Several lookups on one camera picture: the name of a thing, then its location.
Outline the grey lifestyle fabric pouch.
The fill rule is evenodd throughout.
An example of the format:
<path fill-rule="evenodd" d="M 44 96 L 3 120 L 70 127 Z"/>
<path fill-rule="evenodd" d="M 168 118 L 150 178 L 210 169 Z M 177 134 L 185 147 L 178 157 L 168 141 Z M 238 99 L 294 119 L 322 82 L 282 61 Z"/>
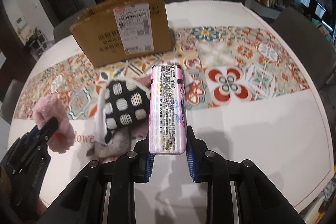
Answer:
<path fill-rule="evenodd" d="M 129 151 L 130 146 L 130 131 L 128 127 L 124 127 L 115 131 L 107 144 L 94 141 L 86 156 L 95 157 L 101 163 L 115 161 Z"/>

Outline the mauve pink towel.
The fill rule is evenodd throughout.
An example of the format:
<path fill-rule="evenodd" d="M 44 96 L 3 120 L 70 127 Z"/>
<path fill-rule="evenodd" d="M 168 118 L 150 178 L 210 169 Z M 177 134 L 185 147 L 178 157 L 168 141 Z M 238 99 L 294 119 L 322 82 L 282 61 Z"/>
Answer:
<path fill-rule="evenodd" d="M 140 84 L 150 88 L 151 76 L 146 75 L 136 79 Z M 149 118 L 145 118 L 142 122 L 131 129 L 131 135 L 134 138 L 146 138 L 149 131 Z"/>

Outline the pink tissue pack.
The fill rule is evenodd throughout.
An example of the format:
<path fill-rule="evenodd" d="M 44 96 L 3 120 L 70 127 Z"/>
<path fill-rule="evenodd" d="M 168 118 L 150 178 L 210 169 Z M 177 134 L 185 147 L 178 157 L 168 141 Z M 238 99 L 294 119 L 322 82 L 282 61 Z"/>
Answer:
<path fill-rule="evenodd" d="M 149 151 L 180 155 L 187 144 L 185 79 L 180 65 L 157 65 L 151 70 Z"/>

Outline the black white checkered pouch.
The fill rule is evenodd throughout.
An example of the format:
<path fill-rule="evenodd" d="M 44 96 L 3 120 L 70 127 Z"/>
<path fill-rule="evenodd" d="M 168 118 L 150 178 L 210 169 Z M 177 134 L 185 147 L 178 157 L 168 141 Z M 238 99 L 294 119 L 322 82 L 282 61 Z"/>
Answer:
<path fill-rule="evenodd" d="M 117 130 L 140 125 L 149 118 L 150 89 L 140 82 L 119 77 L 98 93 L 94 115 L 94 140 L 108 144 Z"/>

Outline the pink fluffy scrunchie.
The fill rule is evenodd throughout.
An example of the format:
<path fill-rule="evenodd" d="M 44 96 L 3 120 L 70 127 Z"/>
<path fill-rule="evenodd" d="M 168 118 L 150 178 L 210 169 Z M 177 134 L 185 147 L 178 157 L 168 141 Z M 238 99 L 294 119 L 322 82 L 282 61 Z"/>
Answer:
<path fill-rule="evenodd" d="M 56 95 L 48 94 L 40 98 L 33 108 L 32 118 L 39 130 L 49 126 L 53 131 L 47 142 L 51 151 L 63 154 L 74 145 L 74 129 L 62 101 Z"/>

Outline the grey chair left side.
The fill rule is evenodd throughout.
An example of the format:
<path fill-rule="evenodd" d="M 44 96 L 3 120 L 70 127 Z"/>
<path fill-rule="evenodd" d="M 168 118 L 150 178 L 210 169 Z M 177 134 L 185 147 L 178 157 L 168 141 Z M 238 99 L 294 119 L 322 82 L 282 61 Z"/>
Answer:
<path fill-rule="evenodd" d="M 24 83 L 12 80 L 1 106 L 1 118 L 11 124 Z"/>

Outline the patterned tile tablecloth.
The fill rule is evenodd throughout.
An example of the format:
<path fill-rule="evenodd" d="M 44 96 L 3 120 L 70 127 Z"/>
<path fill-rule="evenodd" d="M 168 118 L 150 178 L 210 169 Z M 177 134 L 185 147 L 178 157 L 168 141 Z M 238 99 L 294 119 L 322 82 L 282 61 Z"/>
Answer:
<path fill-rule="evenodd" d="M 94 68 L 69 36 L 42 55 L 23 89 L 9 142 L 33 126 L 37 100 L 54 93 L 75 131 L 74 146 L 52 154 L 41 191 L 51 203 L 88 162 L 99 91 L 115 77 L 148 75 L 153 65 L 180 64 L 191 77 L 187 123 L 226 159 L 251 159 L 293 207 L 335 197 L 331 134 L 318 91 L 290 47 L 260 17 L 233 2 L 167 5 L 176 45 Z"/>

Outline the white shelf rack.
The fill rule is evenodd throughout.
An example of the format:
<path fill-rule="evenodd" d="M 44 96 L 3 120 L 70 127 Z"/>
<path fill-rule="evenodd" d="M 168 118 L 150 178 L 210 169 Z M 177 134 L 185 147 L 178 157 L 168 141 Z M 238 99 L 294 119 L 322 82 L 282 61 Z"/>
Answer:
<path fill-rule="evenodd" d="M 36 28 L 26 39 L 25 49 L 30 53 L 35 61 L 38 61 L 42 54 L 54 44 L 54 40 L 47 40 L 44 34 Z"/>

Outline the brown cardboard box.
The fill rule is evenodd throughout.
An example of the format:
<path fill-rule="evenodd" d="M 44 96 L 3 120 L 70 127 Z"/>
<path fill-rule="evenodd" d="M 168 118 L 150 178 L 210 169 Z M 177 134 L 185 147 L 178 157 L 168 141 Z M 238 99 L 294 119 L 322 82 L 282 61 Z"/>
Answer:
<path fill-rule="evenodd" d="M 106 0 L 70 32 L 94 67 L 173 49 L 164 0 Z"/>

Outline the grey chair back left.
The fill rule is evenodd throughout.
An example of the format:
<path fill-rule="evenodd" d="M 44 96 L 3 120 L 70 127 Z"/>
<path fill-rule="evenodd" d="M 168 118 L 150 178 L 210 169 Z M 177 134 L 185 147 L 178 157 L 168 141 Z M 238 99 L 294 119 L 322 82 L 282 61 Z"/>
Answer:
<path fill-rule="evenodd" d="M 71 15 L 69 18 L 63 20 L 61 23 L 59 23 L 55 28 L 54 28 L 54 41 L 57 43 L 60 40 L 66 38 L 67 36 L 70 36 L 72 33 L 70 31 L 70 27 L 72 26 L 72 24 L 74 24 L 76 22 L 76 20 L 78 19 L 78 17 L 84 13 L 88 11 L 88 9 L 82 9 L 78 12 L 76 12 L 75 14 Z"/>

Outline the grey chair right side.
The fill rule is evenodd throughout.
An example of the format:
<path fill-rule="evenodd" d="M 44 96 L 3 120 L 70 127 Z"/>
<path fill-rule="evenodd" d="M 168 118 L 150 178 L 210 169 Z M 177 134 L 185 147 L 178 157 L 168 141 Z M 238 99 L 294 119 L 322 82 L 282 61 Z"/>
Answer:
<path fill-rule="evenodd" d="M 317 90 L 321 90 L 335 73 L 335 50 L 316 26 L 291 7 L 287 7 L 272 23 L 299 58 Z"/>

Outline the white tv cabinet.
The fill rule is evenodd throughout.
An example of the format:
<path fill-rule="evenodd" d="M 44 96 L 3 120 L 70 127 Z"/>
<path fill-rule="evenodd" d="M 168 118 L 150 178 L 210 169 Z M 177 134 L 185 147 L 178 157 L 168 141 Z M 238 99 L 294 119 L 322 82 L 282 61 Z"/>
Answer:
<path fill-rule="evenodd" d="M 255 0 L 251 0 L 251 10 L 254 11 L 256 14 L 258 14 L 262 18 L 267 18 L 267 19 L 272 19 L 272 20 L 276 20 L 276 18 L 281 13 L 280 11 L 277 11 L 275 9 L 261 5 Z"/>

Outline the white intercom wall panel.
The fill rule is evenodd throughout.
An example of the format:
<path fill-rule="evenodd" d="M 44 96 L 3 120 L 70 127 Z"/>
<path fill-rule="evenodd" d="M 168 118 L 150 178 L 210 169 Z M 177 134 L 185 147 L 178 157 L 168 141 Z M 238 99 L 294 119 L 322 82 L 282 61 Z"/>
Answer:
<path fill-rule="evenodd" d="M 17 25 L 17 28 L 19 30 L 23 30 L 26 27 L 27 22 L 26 22 L 25 18 L 23 16 L 21 16 L 16 20 L 16 25 Z"/>

